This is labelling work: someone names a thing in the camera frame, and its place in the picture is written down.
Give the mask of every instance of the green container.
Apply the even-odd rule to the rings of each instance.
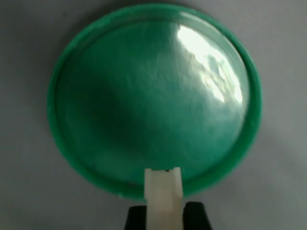
[[[186,196],[246,153],[260,124],[260,81],[242,44],[213,18],[137,5],[70,42],[47,112],[58,148],[89,181],[143,198],[145,168],[180,167]]]

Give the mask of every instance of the gray surface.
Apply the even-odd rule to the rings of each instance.
[[[46,118],[47,86],[59,52],[82,24],[118,1],[108,2],[111,7],[101,0],[0,3],[0,229],[119,230],[135,204],[73,171]],[[206,204],[215,230],[306,229],[307,2],[177,2],[208,12],[243,41],[264,90],[263,122],[250,154],[191,199]]]

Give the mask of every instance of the gray background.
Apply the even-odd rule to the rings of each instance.
[[[307,226],[306,0],[177,0],[207,12],[246,45],[259,69],[263,120],[249,155],[206,204],[215,230]],[[120,230],[134,201],[86,182],[61,157],[47,86],[70,38],[118,0],[0,3],[0,229]]]

